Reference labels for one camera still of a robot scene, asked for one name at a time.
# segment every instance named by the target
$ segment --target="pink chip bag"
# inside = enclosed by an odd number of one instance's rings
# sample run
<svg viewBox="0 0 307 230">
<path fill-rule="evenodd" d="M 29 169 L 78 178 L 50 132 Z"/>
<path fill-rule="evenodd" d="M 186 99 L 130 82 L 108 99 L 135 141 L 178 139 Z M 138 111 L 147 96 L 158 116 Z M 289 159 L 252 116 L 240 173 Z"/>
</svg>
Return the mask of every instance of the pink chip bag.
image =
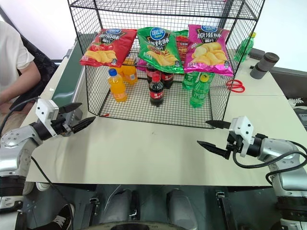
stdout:
<svg viewBox="0 0 307 230">
<path fill-rule="evenodd" d="M 213 72 L 233 76 L 225 45 L 228 34 L 228 30 L 215 26 L 189 25 L 184 72 Z"/>
</svg>

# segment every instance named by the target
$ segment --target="person's arm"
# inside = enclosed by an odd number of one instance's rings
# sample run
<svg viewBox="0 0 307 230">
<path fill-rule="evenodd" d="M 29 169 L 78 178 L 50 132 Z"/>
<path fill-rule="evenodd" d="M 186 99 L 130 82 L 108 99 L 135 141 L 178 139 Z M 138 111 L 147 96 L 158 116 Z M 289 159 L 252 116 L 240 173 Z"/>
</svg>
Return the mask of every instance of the person's arm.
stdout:
<svg viewBox="0 0 307 230">
<path fill-rule="evenodd" d="M 20 77 L 9 88 L 0 92 L 0 105 L 20 96 L 39 83 L 40 73 L 33 61 L 19 71 L 21 72 Z"/>
</svg>

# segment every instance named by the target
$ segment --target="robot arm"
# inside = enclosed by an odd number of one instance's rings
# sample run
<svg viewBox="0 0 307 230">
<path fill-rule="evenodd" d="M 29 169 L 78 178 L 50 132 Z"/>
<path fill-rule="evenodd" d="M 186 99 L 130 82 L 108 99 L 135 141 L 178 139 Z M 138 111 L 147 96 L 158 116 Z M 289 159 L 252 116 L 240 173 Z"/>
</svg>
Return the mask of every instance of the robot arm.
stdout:
<svg viewBox="0 0 307 230">
<path fill-rule="evenodd" d="M 16 212 L 23 206 L 23 189 L 28 175 L 31 155 L 44 140 L 57 135 L 77 133 L 90 125 L 95 117 L 86 118 L 75 126 L 68 126 L 63 114 L 71 112 L 81 103 L 71 103 L 58 108 L 52 100 L 38 99 L 38 122 L 13 129 L 0 140 L 0 225 L 14 226 L 21 216 Z"/>
<path fill-rule="evenodd" d="M 287 230 L 307 230 L 307 173 L 303 166 L 307 164 L 306 154 L 300 152 L 297 146 L 306 148 L 298 143 L 283 139 L 271 139 L 257 134 L 252 137 L 253 125 L 246 116 L 234 118 L 231 123 L 224 121 L 208 121 L 208 124 L 218 128 L 228 128 L 226 150 L 215 145 L 198 141 L 210 152 L 229 159 L 233 152 L 233 160 L 243 168 L 259 168 L 268 166 L 272 186 L 278 199 L 277 207 L 282 214 L 281 225 Z M 236 160 L 236 154 L 257 157 L 264 162 L 259 165 L 242 165 Z M 305 161 L 300 163 L 300 155 Z"/>
</svg>

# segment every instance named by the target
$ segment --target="red bottle cap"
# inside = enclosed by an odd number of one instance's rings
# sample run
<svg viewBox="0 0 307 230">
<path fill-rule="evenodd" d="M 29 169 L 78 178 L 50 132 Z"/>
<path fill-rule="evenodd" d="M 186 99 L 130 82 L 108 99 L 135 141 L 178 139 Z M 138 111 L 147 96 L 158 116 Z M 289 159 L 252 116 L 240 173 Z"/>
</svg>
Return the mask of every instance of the red bottle cap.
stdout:
<svg viewBox="0 0 307 230">
<path fill-rule="evenodd" d="M 158 73 L 153 74 L 152 81 L 153 82 L 159 82 L 160 81 L 160 74 L 158 74 Z"/>
</svg>

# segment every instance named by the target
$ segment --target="black chair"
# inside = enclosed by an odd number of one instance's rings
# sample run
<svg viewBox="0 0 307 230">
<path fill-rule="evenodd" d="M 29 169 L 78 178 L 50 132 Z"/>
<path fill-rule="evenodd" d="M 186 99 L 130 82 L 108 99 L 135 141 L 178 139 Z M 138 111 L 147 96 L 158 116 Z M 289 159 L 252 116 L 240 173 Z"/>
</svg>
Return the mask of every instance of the black chair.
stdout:
<svg viewBox="0 0 307 230">
<path fill-rule="evenodd" d="M 34 63 L 36 64 L 38 71 L 41 76 L 40 82 L 30 89 L 28 92 L 25 92 L 24 94 L 20 95 L 16 101 L 11 105 L 10 109 L 15 107 L 17 104 L 39 96 L 45 89 L 46 85 L 50 81 L 51 77 L 57 70 L 58 66 L 50 60 L 42 51 L 40 51 L 35 45 L 33 45 L 31 42 L 29 42 L 25 37 L 21 35 L 21 40 L 23 41 L 24 47 L 27 48 L 27 50 L 34 56 Z M 20 105 L 16 111 L 21 111 L 25 107 L 25 104 Z"/>
</svg>

